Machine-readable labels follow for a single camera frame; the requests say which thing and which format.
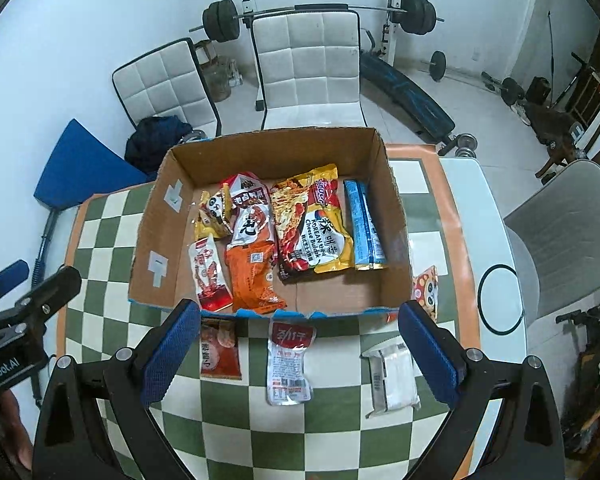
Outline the dark red snack packet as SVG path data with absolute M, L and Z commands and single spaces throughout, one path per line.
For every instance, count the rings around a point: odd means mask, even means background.
M 202 320 L 200 374 L 210 378 L 242 379 L 234 321 L 222 318 Z

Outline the orange panda triangle snack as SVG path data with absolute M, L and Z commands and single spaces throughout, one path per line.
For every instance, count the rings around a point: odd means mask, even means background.
M 430 266 L 413 278 L 412 299 L 434 321 L 438 320 L 439 277 L 436 266 Z

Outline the white red sausage packet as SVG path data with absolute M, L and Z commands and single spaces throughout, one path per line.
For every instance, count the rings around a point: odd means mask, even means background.
M 312 387 L 304 374 L 304 357 L 316 330 L 308 324 L 272 321 L 268 326 L 266 400 L 273 406 L 309 402 Z

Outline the blue snack packet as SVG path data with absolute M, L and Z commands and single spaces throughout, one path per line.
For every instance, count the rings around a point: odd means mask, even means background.
M 344 189 L 353 226 L 355 267 L 361 271 L 383 269 L 387 259 L 370 214 L 367 186 L 360 180 L 345 180 Z

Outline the white plastic packet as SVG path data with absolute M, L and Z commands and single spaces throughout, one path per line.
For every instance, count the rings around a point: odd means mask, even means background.
M 414 372 L 414 360 L 406 343 L 399 337 L 375 344 L 361 354 L 370 367 L 372 410 L 367 418 L 420 408 Z

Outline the blue cushion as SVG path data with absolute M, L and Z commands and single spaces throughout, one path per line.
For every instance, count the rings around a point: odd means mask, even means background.
M 93 195 L 147 181 L 146 174 L 71 119 L 46 162 L 33 196 L 47 208 L 65 210 Z

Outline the green checkered table mat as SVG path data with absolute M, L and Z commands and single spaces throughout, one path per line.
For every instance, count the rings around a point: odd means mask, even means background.
M 414 271 L 410 295 L 466 347 L 478 346 L 474 277 L 460 216 L 428 148 L 393 150 Z M 76 216 L 69 260 L 82 288 L 60 348 L 80 363 L 133 347 L 166 312 L 128 298 L 137 230 L 151 188 L 91 198 Z M 419 372 L 391 312 L 297 312 L 210 318 L 164 398 L 151 408 L 199 479 L 400 479 L 446 412 Z

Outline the red chicken feet packet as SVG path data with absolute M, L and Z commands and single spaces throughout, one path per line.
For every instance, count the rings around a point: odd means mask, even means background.
M 233 305 L 233 296 L 224 278 L 212 235 L 193 242 L 188 248 L 198 304 L 202 310 L 220 312 Z

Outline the yellow panda snack packet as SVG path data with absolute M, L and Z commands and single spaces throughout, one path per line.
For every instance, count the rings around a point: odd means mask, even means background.
M 215 240 L 233 234 L 230 218 L 232 218 L 233 203 L 230 198 L 230 188 L 223 183 L 220 188 L 210 194 L 204 191 L 200 196 L 198 217 L 194 223 L 194 240 L 202 240 L 212 236 Z

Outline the grey fabric chair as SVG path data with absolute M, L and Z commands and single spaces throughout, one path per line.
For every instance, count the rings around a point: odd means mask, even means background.
M 600 289 L 600 166 L 577 160 L 504 218 L 530 326 Z

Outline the dark clothing pile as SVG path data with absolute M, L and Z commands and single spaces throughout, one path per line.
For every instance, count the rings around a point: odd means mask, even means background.
M 124 160 L 155 179 L 166 153 L 192 132 L 192 126 L 176 116 L 144 118 L 126 141 Z

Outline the orange snack packet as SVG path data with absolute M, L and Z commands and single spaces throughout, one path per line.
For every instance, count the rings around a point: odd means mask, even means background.
M 227 248 L 225 261 L 230 271 L 233 310 L 249 310 L 266 315 L 287 304 L 273 289 L 272 242 L 257 242 Z

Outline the white red spicy snack packet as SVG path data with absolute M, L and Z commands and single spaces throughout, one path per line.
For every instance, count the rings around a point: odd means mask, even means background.
M 277 262 L 276 234 L 268 187 L 251 172 L 234 174 L 223 181 L 230 190 L 232 211 L 235 213 L 232 239 L 225 249 L 225 258 L 238 249 L 254 252 L 257 247 L 268 249 L 267 256 L 257 257 L 273 264 Z

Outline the white quilted chair left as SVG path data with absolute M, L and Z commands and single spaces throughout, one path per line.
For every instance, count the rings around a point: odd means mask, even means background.
M 134 58 L 117 68 L 111 80 L 134 126 L 149 117 L 175 116 L 211 139 L 222 134 L 220 114 L 188 38 Z

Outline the white quilted chair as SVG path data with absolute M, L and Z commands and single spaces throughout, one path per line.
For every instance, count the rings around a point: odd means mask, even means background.
M 188 38 L 134 58 L 117 68 L 111 80 L 134 126 L 149 117 L 175 116 L 211 139 L 222 134 L 220 114 Z
M 263 129 L 366 125 L 356 12 L 256 18 L 251 39 Z

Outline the cardboard box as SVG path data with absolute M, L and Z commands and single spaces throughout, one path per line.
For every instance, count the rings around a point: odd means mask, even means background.
M 129 298 L 309 318 L 411 296 L 406 218 L 372 128 L 253 131 L 174 146 L 138 228 Z

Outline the yellow ramen noodle packet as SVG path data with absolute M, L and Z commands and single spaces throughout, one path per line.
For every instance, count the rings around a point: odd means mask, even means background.
M 270 188 L 283 281 L 306 272 L 339 272 L 354 266 L 354 244 L 344 226 L 338 178 L 337 166 L 328 164 Z

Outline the chrome dumbbell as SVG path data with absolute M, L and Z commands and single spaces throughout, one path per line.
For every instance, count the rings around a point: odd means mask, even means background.
M 476 149 L 478 148 L 478 140 L 470 133 L 460 133 L 454 139 L 455 157 L 476 158 Z

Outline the small dumbbell bar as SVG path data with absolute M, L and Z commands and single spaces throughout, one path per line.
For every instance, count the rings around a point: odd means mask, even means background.
M 507 106 L 524 102 L 526 96 L 524 88 L 512 77 L 496 79 L 487 72 L 477 74 L 449 67 L 445 53 L 439 50 L 435 50 L 430 56 L 427 70 L 429 77 L 435 82 L 442 81 L 445 76 L 450 76 L 460 82 L 466 82 L 466 84 L 468 82 L 480 82 L 486 90 L 498 93 Z

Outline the black weight bench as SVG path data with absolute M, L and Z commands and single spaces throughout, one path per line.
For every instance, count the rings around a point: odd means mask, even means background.
M 398 104 L 436 143 L 448 143 L 455 129 L 449 114 L 418 84 L 370 52 L 360 54 L 361 76 Z

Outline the white quilted chair centre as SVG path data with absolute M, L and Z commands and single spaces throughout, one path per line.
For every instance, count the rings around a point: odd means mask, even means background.
M 263 129 L 366 125 L 356 12 L 256 18 L 251 39 Z

